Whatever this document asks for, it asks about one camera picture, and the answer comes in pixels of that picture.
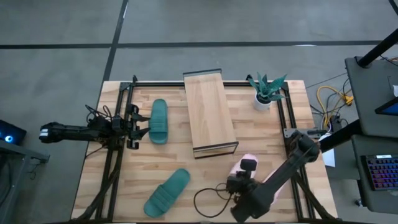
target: wooden board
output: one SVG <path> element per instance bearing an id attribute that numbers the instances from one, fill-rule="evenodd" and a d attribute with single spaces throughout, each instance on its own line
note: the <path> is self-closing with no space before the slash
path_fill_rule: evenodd
<path id="1" fill-rule="evenodd" d="M 212 145 L 235 142 L 234 128 L 221 74 L 193 74 L 184 77 L 184 84 L 193 148 L 207 148 Z M 217 151 L 234 151 L 234 147 L 227 149 L 218 149 Z M 201 155 L 208 153 L 217 154 L 213 150 L 205 152 L 202 149 L 202 152 L 199 152 Z"/>
<path id="2" fill-rule="evenodd" d="M 295 119 L 298 128 L 313 128 L 311 110 L 303 81 L 288 81 Z M 99 99 L 98 108 L 108 105 L 111 111 L 116 106 L 119 82 L 105 82 Z M 235 162 L 247 153 L 255 154 L 259 165 L 255 178 L 264 180 L 286 159 L 282 133 L 280 129 L 277 105 L 272 104 L 269 111 L 256 111 L 252 101 L 254 89 L 251 87 L 226 87 L 226 99 L 233 121 L 234 135 L 239 146 L 234 155 L 218 156 L 194 160 L 192 156 L 192 137 L 190 119 L 184 88 L 145 87 L 135 88 L 132 101 L 140 108 L 140 113 L 150 116 L 154 100 L 163 98 L 169 107 L 169 141 L 159 146 L 150 142 L 146 135 L 140 142 L 140 149 L 124 150 L 122 171 L 119 180 L 118 197 L 114 212 L 114 222 L 235 222 L 229 212 L 234 206 L 230 202 L 227 209 L 216 218 L 205 218 L 193 207 L 194 194 L 206 187 L 216 187 L 225 182 Z M 289 124 L 287 108 L 285 117 Z M 147 123 L 140 123 L 141 128 Z M 88 152 L 99 145 L 90 143 Z M 76 196 L 72 217 L 78 217 L 91 203 L 100 189 L 106 150 L 91 155 L 85 161 Z M 160 218 L 149 218 L 143 211 L 146 200 L 155 188 L 165 182 L 178 168 L 185 168 L 191 174 L 191 181 L 176 201 L 175 205 Z M 332 215 L 336 216 L 335 203 L 331 194 L 322 155 L 314 163 L 307 164 L 306 170 L 310 188 L 320 203 Z M 305 200 L 300 198 L 305 210 Z M 199 209 L 209 215 L 219 212 L 225 201 L 214 192 L 203 192 L 198 197 Z M 262 217 L 248 222 L 294 222 L 297 221 L 290 182 L 285 184 L 278 200 L 271 210 Z"/>

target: potted plant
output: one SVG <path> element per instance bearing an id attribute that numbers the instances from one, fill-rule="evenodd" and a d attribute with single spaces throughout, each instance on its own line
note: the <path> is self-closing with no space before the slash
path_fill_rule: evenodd
<path id="1" fill-rule="evenodd" d="M 284 84 L 286 75 L 275 79 L 272 83 L 268 83 L 266 74 L 261 78 L 260 73 L 257 72 L 257 77 L 258 84 L 251 76 L 248 77 L 250 85 L 257 91 L 254 95 L 254 108 L 259 111 L 268 110 L 273 101 L 277 101 L 284 97 L 281 94 L 277 94 L 276 91 Z"/>

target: wooden box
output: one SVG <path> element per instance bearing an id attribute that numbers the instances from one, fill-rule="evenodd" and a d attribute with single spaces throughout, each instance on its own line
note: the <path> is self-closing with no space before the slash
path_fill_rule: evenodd
<path id="1" fill-rule="evenodd" d="M 221 70 L 183 74 L 195 159 L 233 154 L 238 146 Z"/>

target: white pot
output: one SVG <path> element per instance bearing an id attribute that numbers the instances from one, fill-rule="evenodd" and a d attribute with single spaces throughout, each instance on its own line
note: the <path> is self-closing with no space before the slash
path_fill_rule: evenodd
<path id="1" fill-rule="evenodd" d="M 260 103 L 259 100 L 257 100 L 257 94 L 254 95 L 254 102 L 253 102 L 253 106 L 254 109 L 258 110 L 258 111 L 265 111 L 265 110 L 269 110 L 269 106 L 271 105 L 272 101 L 269 103 Z"/>

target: green plant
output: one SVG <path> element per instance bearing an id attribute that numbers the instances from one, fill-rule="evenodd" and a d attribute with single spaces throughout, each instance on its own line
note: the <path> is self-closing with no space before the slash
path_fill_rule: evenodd
<path id="1" fill-rule="evenodd" d="M 261 78 L 260 73 L 257 72 L 259 83 L 257 84 L 252 78 L 249 79 L 249 83 L 256 89 L 256 97 L 259 102 L 266 104 L 272 101 L 277 101 L 284 97 L 281 94 L 277 94 L 276 91 L 278 91 L 282 87 L 285 82 L 286 76 L 287 74 L 283 77 L 275 79 L 274 81 L 272 81 L 272 83 L 268 83 L 267 75 L 265 74 Z"/>

